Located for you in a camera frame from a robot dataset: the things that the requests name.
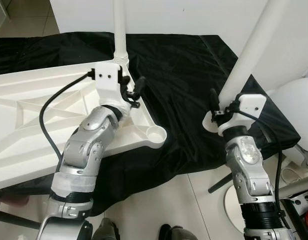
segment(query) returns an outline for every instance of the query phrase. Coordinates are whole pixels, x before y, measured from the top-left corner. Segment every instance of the black cable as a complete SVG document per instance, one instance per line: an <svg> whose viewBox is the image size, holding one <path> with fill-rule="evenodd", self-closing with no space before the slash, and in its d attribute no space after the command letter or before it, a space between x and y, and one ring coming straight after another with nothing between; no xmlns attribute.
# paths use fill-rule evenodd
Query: black cable
<svg viewBox="0 0 308 240"><path fill-rule="evenodd" d="M52 146L53 150L55 151L57 158L60 161L62 161L62 155L58 149L58 147L56 146L56 144L54 143L54 141L52 140L51 136L49 135L48 131L46 130L46 127L44 125L44 112L47 109L47 107L49 106L49 104L56 99L59 95L61 95L64 91L66 91L67 89L69 89L70 87L74 86L75 84L79 83L80 81L84 80L86 77L92 77L94 74L94 71L89 71L88 73L84 74L83 76L81 76L80 78L76 79L75 81L72 81L71 83L69 83L68 85L66 85L65 87L63 87L61 90L59 90L57 93L55 93L53 96L51 96L43 105L43 107L41 108L40 112L39 112L39 125L40 128L42 129L43 134L45 135L45 137L47 138L49 144Z"/></svg>
<svg viewBox="0 0 308 240"><path fill-rule="evenodd" d="M282 161L283 161L282 145L279 141L279 138L276 135L276 133L273 131L273 129L263 120L258 119L257 117L254 117L254 116L252 116L252 115L250 115L246 112L240 111L240 110L233 110L232 112L242 114L242 115L244 115L244 116L246 116L250 119L255 120L257 123L260 123L262 126L264 126L271 133L271 135L274 137L274 139L276 141L277 150L278 150L278 161L277 161L277 169L276 169L276 176L275 176L275 193L274 193L275 204L276 204L276 207L279 211L280 219L284 223L285 227L289 229L290 226L289 226L288 222L286 221L286 219L284 218L284 216L282 214L282 210L281 210L281 206L280 206L280 199L279 199L279 183L280 183L281 168L282 168Z"/></svg>

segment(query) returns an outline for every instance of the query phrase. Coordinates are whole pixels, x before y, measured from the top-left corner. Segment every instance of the white plastic tray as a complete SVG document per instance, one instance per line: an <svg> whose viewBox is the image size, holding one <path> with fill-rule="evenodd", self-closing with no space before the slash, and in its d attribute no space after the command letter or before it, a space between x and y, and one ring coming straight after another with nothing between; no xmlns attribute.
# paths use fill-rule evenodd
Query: white plastic tray
<svg viewBox="0 0 308 240"><path fill-rule="evenodd" d="M84 63L0 75L0 189L55 172L56 154L39 126L46 100L94 68ZM129 84L133 90L134 82ZM105 157L141 146L160 148L166 131L154 124L143 100L116 132ZM65 142L99 105L95 81L87 78L59 96L44 114L46 128L62 152Z"/></svg>

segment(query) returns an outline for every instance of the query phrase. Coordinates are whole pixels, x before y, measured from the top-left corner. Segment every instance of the black fabric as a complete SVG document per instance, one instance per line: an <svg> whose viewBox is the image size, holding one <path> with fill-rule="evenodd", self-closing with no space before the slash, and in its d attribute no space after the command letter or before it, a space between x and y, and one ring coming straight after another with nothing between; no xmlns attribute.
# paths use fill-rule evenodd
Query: black fabric
<svg viewBox="0 0 308 240"><path fill-rule="evenodd" d="M146 77L143 100L155 123L167 131L167 139L159 149L140 147L102 160L93 215L175 175L214 169L226 160L225 141L204 130L202 120L209 110L209 89L221 91L237 60L231 49L216 35L130 34L126 43L129 70L135 80ZM0 74L109 60L113 52L114 36L106 32L0 38ZM242 91L266 95L252 76ZM260 118L275 130L284 149L299 141L300 136L271 99L267 98ZM277 152L257 124L249 133L264 159ZM40 191L43 181L49 193L50 180L50 176L36 179ZM34 182L4 190L35 193Z"/></svg>

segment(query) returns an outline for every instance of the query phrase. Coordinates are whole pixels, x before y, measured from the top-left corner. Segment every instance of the cable connector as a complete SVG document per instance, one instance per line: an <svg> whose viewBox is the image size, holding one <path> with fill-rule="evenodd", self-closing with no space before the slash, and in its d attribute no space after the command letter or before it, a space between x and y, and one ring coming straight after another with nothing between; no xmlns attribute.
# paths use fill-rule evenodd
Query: cable connector
<svg viewBox="0 0 308 240"><path fill-rule="evenodd" d="M92 68L91 71L87 73L87 76L95 80L95 68Z"/></svg>
<svg viewBox="0 0 308 240"><path fill-rule="evenodd" d="M225 108L226 113L237 113L240 110L240 101L234 100Z"/></svg>

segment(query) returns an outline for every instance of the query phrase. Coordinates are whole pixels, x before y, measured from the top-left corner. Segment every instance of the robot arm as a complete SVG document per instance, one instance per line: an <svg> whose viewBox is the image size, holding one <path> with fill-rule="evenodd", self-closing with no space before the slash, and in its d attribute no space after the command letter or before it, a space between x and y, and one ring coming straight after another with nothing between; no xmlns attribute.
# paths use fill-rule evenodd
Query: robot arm
<svg viewBox="0 0 308 240"><path fill-rule="evenodd" d="M218 96L211 92L212 121L218 134L226 140L226 164L230 167L237 198L245 221L246 240L294 240L290 229L283 227L268 174L263 168L263 158L248 129L258 118L266 97L261 94L238 95L225 110L220 110Z"/></svg>
<svg viewBox="0 0 308 240"><path fill-rule="evenodd" d="M131 107L139 106L136 100L142 89L127 92L129 79L123 77L118 64L98 62L94 72L101 106L91 111L65 144L37 240L91 239L93 228L85 218L93 206L102 155L114 139L119 121Z"/></svg>

